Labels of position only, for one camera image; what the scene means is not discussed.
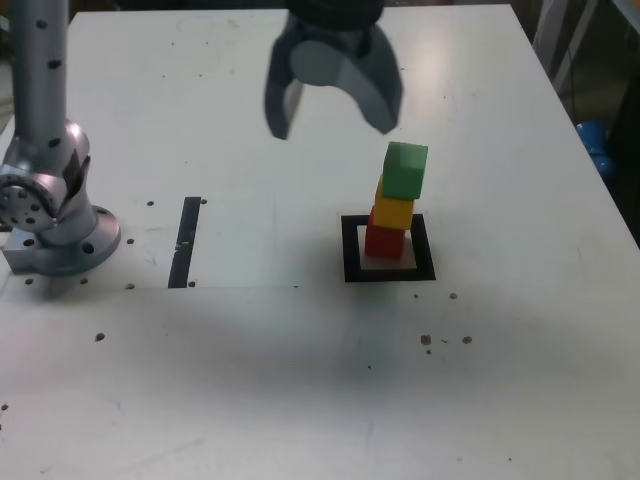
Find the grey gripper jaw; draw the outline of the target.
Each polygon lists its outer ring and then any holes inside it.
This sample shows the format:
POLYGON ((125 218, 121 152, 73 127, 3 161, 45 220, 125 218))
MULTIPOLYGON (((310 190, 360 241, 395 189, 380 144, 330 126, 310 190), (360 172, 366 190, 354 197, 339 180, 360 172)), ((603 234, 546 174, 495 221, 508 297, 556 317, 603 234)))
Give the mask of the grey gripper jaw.
POLYGON ((299 20, 288 19, 271 50, 264 113, 271 134, 280 140, 286 140, 289 136, 303 89, 291 67, 291 54, 301 39, 299 20))
POLYGON ((381 29, 310 30, 293 48, 290 66, 303 84, 345 92, 380 133, 396 128, 403 85, 394 51, 381 29))

